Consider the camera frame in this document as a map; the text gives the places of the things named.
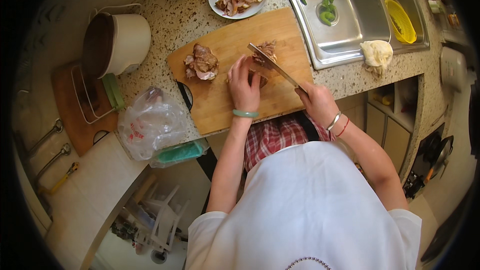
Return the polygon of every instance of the white cloth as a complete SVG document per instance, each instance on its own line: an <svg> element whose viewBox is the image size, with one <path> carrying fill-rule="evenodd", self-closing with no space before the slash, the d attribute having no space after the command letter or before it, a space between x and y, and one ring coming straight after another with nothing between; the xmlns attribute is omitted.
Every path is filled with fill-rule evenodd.
<svg viewBox="0 0 480 270"><path fill-rule="evenodd" d="M303 257L333 270L415 269L422 219L383 207L334 142L308 142L262 159L231 213L190 225L186 270L283 270ZM323 270L306 260L292 270Z"/></svg>
<svg viewBox="0 0 480 270"><path fill-rule="evenodd" d="M388 65L392 61L393 49L389 42L382 40L365 41L360 43L360 48L365 56L365 69L382 78Z"/></svg>

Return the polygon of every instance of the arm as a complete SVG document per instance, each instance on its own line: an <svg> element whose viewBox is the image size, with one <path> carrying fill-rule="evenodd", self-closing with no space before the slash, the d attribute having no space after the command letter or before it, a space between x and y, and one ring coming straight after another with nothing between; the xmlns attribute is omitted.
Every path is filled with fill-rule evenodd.
<svg viewBox="0 0 480 270"><path fill-rule="evenodd" d="M325 86L304 83L302 87L307 91L308 96L300 91L297 91L297 93L308 114L326 128L332 123L339 111L332 94ZM347 125L347 121L347 117L341 115L331 132L338 136L345 128L340 138L357 155L365 174L373 184L375 193L387 211L393 209L408 210L409 207L403 194L399 176L390 157L369 135L351 121Z"/></svg>
<svg viewBox="0 0 480 270"><path fill-rule="evenodd" d="M251 57L242 56L228 72L228 85L235 109L244 112L255 112L260 104L260 75L256 73L253 76L251 86L248 83L251 63ZM233 116L230 131L213 171L207 212L230 213L237 203L245 140L251 124L252 118Z"/></svg>

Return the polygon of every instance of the knife blade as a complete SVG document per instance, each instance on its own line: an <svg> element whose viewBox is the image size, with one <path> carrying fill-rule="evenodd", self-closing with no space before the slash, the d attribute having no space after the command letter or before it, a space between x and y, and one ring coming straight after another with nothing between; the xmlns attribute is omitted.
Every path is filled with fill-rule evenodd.
<svg viewBox="0 0 480 270"><path fill-rule="evenodd" d="M303 87L301 87L290 75L288 75L287 72L283 71L283 69L277 63L275 63L265 53L263 53L260 49L258 49L257 46L250 43L248 44L247 48L261 57L261 59L264 61L264 63L262 63L263 67L266 67L268 69L274 69L281 76L283 76L289 83L291 83L295 88L302 90L305 94L308 95L308 93L303 89Z"/></svg>

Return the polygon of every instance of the sink drain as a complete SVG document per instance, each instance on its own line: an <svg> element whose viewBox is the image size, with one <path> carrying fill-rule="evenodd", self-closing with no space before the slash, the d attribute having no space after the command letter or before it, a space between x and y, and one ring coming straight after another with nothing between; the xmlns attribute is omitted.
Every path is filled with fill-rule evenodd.
<svg viewBox="0 0 480 270"><path fill-rule="evenodd" d="M320 9L322 9L322 3L319 3L317 5L317 18L318 20L320 20ZM339 22L339 11L335 8L333 11L332 11L332 14L335 16L335 19L333 19L333 21L331 21L330 23L332 23L332 26L334 26L335 24L337 24Z"/></svg>

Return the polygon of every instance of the stove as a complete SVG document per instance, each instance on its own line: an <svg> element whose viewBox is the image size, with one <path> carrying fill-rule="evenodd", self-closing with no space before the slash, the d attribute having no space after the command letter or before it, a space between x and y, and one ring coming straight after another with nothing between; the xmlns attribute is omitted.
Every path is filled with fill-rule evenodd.
<svg viewBox="0 0 480 270"><path fill-rule="evenodd" d="M423 181L427 177L431 165L428 161L424 160L423 156L428 152L429 147L433 142L442 139L444 128L445 123L442 123L437 129L435 129L435 131L420 141L412 169L403 185L403 191L407 198L414 199L415 194L425 186Z"/></svg>

